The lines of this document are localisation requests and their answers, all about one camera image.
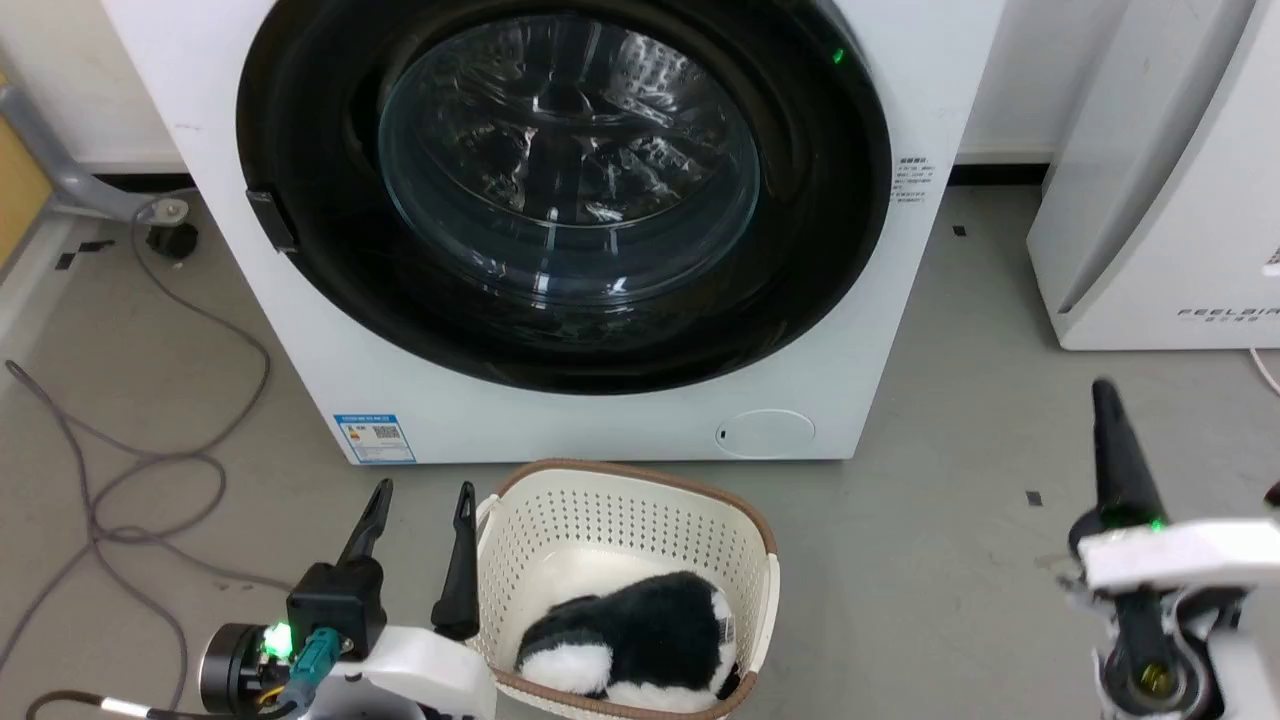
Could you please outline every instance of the brown basket rim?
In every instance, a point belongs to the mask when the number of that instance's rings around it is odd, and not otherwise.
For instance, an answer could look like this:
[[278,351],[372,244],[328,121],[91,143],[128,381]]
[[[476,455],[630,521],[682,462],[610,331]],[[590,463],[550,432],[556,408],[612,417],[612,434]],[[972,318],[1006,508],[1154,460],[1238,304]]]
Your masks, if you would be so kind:
[[[668,475],[666,473],[659,473],[658,470],[649,470],[646,468],[636,468],[632,465],[618,465],[613,462],[596,462],[591,460],[539,460],[536,462],[529,462],[522,465],[512,473],[511,478],[498,489],[498,497],[507,495],[512,487],[520,480],[532,475],[534,473],[540,473],[543,470],[585,470],[591,473],[603,473],[611,475],[621,475],[623,478],[631,478],[634,480],[644,480],[650,483],[658,483],[663,486],[669,486],[682,491],[692,492],[695,495],[701,495],[710,497],[712,500],[718,500],[721,502],[728,503],[739,510],[741,510],[755,528],[760,532],[760,539],[764,542],[764,551],[769,555],[777,555],[778,547],[773,539],[773,529],[769,528],[768,521],[764,520],[764,515],[759,510],[751,506],[741,497],[722,491],[719,488],[713,488],[710,486],[704,486],[701,483],[680,478],[676,475]],[[559,691],[553,691],[545,688],[536,683],[531,683],[518,675],[507,673],[506,670],[499,670],[498,667],[489,666],[493,670],[494,676],[498,682],[508,688],[520,691],[522,693],[531,694],[550,702],[557,702],[559,705],[567,705],[570,707],[576,707],[579,710],[585,710],[588,712],[596,712],[600,715],[608,715],[612,717],[627,717],[631,720],[716,720],[723,717],[742,705],[746,696],[750,694],[751,689],[755,687],[758,678],[756,673],[749,671],[742,675],[741,683],[733,694],[728,696],[716,703],[713,707],[704,710],[701,712],[663,712],[658,710],[645,710],[641,707],[631,707],[627,705],[617,705],[613,702],[603,702],[598,700],[590,700],[576,694],[562,693]]]

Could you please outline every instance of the gray floor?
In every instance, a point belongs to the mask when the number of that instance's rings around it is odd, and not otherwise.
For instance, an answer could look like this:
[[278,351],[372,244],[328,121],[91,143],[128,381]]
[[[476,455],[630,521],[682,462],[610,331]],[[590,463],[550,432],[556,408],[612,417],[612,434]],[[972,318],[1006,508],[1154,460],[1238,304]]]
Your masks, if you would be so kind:
[[[1036,195],[951,192],[916,282],[858,457],[844,464],[691,464],[731,488],[778,536],[782,603],[758,691],[737,715],[1079,720],[1097,715],[1092,618],[1053,584],[1066,529],[1092,488],[1089,382],[1119,380],[1175,516],[1257,514],[1280,474],[1280,398],[1243,352],[1057,350],[1021,245]],[[968,237],[951,227],[963,224]],[[68,409],[124,439],[173,450],[202,441],[257,368],[233,338],[146,284],[122,249],[84,256],[27,360]],[[225,247],[209,243],[164,277],[184,296],[268,338],[278,373],[261,407],[219,451],[223,506],[179,544],[223,564],[296,578],[340,547],[383,471],[346,465]],[[97,483],[128,459],[87,442]],[[20,388],[0,396],[0,633],[83,541],[74,465]],[[390,618],[421,624],[448,562],[457,483],[481,492],[503,466],[390,470],[393,521],[379,546]],[[210,497],[197,465],[152,473],[111,496],[113,523],[160,527]],[[1042,493],[1043,506],[1025,492]],[[332,514],[334,523],[317,521]],[[195,573],[157,550],[109,548],[141,588],[175,609],[198,655],[225,621],[269,621],[279,593]],[[1254,602],[1280,651],[1276,596]],[[50,688],[163,703],[175,680],[166,628],[82,566],[0,674],[0,717]],[[183,706],[198,708],[188,685]],[[61,717],[50,712],[50,719]],[[67,717],[84,717],[68,711]],[[509,720],[541,714],[503,701]]]

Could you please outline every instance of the connector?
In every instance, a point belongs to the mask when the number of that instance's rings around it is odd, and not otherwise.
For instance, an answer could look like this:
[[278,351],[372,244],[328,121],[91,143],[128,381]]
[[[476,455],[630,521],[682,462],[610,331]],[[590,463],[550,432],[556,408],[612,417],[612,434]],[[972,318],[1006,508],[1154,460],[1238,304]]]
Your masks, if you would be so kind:
[[280,691],[276,702],[279,705],[293,702],[297,711],[311,707],[320,683],[329,676],[340,655],[342,638],[337,630],[320,628],[311,633],[302,652],[298,653],[298,660],[289,670],[289,680]]

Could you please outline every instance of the white appliance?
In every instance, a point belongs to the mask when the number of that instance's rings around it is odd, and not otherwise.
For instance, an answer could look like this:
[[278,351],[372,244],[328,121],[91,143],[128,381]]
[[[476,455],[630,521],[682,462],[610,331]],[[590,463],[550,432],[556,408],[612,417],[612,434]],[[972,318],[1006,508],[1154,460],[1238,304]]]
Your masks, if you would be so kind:
[[1062,347],[1280,347],[1276,5],[1128,6],[1028,238]]
[[841,459],[1002,0],[105,0],[352,462]]

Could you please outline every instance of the washing machine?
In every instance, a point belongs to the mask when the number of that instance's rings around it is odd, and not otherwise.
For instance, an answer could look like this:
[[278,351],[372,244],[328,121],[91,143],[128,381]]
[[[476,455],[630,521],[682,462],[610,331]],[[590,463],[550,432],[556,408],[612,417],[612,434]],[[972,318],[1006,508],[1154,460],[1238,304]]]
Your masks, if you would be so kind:
[[854,454],[1004,0],[104,0],[356,464]]

